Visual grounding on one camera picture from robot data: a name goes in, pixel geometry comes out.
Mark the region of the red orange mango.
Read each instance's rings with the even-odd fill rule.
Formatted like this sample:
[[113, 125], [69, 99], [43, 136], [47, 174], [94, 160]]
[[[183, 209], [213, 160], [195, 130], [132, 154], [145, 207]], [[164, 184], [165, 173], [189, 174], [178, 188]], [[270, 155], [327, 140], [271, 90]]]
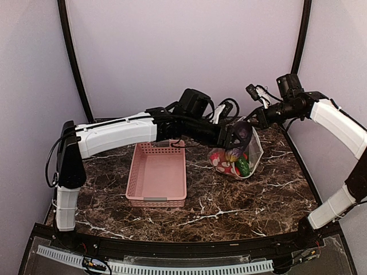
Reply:
[[230, 163], [236, 162], [241, 156], [241, 152], [237, 149], [230, 149], [224, 152], [225, 160]]

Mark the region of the clear zip top bag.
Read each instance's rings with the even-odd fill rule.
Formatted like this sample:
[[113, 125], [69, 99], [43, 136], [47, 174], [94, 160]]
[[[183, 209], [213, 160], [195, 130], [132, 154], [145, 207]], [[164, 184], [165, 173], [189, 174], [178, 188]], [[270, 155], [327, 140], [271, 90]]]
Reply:
[[208, 153], [214, 169], [237, 180], [247, 179], [255, 172], [263, 149], [255, 128], [248, 120], [238, 119], [233, 125], [234, 148], [215, 148]]

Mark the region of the green cucumber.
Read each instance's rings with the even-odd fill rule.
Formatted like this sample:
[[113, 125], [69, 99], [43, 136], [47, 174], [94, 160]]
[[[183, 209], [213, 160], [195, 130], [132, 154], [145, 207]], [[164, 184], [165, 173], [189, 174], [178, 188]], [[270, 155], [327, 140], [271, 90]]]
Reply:
[[237, 162], [235, 163], [239, 173], [240, 173], [240, 176], [241, 177], [246, 177], [246, 176], [249, 176], [250, 175], [250, 168], [249, 168], [249, 164], [246, 160], [245, 157], [240, 157]]

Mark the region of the dark purple eggplant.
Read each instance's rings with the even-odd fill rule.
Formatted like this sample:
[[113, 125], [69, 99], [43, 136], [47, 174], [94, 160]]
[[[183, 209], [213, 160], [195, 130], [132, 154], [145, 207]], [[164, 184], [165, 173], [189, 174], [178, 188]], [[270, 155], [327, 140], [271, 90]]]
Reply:
[[234, 124], [233, 133], [233, 143], [237, 144], [239, 148], [246, 149], [253, 135], [251, 124], [245, 120], [240, 120]]

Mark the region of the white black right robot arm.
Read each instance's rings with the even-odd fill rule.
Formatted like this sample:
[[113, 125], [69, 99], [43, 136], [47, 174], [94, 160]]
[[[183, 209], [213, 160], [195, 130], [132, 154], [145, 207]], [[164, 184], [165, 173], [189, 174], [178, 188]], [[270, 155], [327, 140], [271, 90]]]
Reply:
[[319, 237], [330, 223], [366, 202], [366, 127], [346, 114], [335, 101], [318, 91], [305, 91], [296, 74], [276, 80], [280, 97], [275, 103], [263, 103], [253, 112], [257, 126], [267, 129], [286, 121], [311, 120], [336, 141], [343, 152], [355, 160], [343, 185], [298, 223], [292, 243], [299, 249]]

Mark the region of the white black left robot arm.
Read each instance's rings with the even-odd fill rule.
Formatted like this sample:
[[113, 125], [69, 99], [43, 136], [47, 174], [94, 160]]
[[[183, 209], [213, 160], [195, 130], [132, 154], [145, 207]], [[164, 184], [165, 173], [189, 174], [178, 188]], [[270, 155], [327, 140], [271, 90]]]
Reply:
[[74, 232], [77, 199], [87, 180], [83, 159], [104, 151], [135, 143], [161, 142], [183, 136], [200, 145], [230, 148], [234, 131], [228, 118], [231, 110], [240, 110], [232, 98], [217, 107], [212, 99], [195, 89], [187, 88], [181, 98], [166, 107], [149, 108], [136, 115], [93, 124], [64, 123], [61, 136], [50, 149], [56, 156], [56, 170], [46, 183], [56, 191], [56, 213], [53, 225], [58, 240], [69, 250], [81, 245]]

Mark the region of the pink perforated plastic basket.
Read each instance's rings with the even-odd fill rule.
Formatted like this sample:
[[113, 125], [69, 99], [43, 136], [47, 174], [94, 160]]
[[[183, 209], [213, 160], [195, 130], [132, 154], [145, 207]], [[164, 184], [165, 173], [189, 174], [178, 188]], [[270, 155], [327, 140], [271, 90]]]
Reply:
[[132, 207], [184, 207], [187, 196], [183, 140], [135, 145], [126, 198]]

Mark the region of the black right corner post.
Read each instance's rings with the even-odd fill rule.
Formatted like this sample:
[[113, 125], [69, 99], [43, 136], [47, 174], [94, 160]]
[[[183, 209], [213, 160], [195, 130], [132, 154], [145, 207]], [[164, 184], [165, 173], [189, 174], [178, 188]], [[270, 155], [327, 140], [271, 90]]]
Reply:
[[300, 63], [303, 56], [304, 45], [307, 37], [307, 30], [309, 26], [310, 14], [311, 14], [312, 0], [303, 1], [302, 16], [300, 20], [300, 28], [298, 39], [295, 48], [295, 54], [291, 67], [291, 74], [298, 74]]

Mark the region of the black corner post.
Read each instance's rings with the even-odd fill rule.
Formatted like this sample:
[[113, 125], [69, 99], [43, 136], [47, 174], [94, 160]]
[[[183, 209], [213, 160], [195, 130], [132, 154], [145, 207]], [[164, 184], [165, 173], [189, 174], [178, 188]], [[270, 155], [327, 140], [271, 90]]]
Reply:
[[298, 74], [300, 63], [303, 56], [304, 45], [307, 37], [307, 30], [309, 26], [310, 14], [311, 14], [312, 0], [303, 1], [302, 16], [300, 20], [300, 28], [298, 39], [295, 48], [295, 54], [291, 67], [291, 74]]
[[57, 1], [58, 13], [60, 17], [61, 29], [63, 32], [64, 37], [64, 44], [67, 50], [69, 64], [71, 66], [73, 78], [75, 81], [76, 89], [79, 95], [80, 102], [82, 104], [82, 108], [84, 114], [87, 118], [87, 122], [92, 123], [94, 122], [94, 117], [92, 114], [91, 106], [87, 99], [87, 94], [84, 88], [83, 80], [81, 77], [76, 52], [73, 44], [71, 27], [69, 24], [68, 12], [67, 12], [67, 2], [65, 0], [58, 0]]

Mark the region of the black front rail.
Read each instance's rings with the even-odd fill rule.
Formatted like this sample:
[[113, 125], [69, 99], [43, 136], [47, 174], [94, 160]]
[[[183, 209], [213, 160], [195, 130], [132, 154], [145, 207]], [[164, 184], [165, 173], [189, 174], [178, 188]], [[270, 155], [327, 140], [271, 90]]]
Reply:
[[301, 262], [304, 257], [310, 256], [312, 251], [322, 252], [321, 245], [326, 243], [323, 238], [339, 232], [341, 232], [339, 226], [329, 226], [321, 235], [308, 240], [304, 248], [299, 248], [294, 243], [296, 233], [239, 241], [147, 242], [98, 237], [75, 231], [59, 232], [53, 227], [36, 223], [29, 240], [34, 241], [35, 237], [40, 237], [57, 248], [85, 253], [103, 260], [117, 260], [125, 256], [209, 258], [249, 254], [252, 258], [264, 257], [274, 260], [277, 269], [285, 269]]

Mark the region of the black left corner post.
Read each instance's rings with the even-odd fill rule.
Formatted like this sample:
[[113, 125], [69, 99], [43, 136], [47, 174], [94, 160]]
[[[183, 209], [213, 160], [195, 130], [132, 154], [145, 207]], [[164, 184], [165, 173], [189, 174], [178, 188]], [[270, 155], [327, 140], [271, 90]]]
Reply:
[[87, 94], [84, 88], [83, 80], [81, 77], [76, 52], [73, 44], [71, 27], [69, 24], [68, 12], [67, 12], [67, 2], [65, 0], [58, 0], [57, 1], [58, 13], [60, 17], [61, 29], [63, 32], [64, 37], [64, 44], [67, 50], [69, 64], [71, 66], [73, 78], [75, 81], [76, 89], [79, 95], [80, 102], [82, 104], [82, 108], [84, 114], [87, 118], [87, 122], [92, 123], [94, 122], [94, 117], [92, 114], [91, 106], [87, 99]]

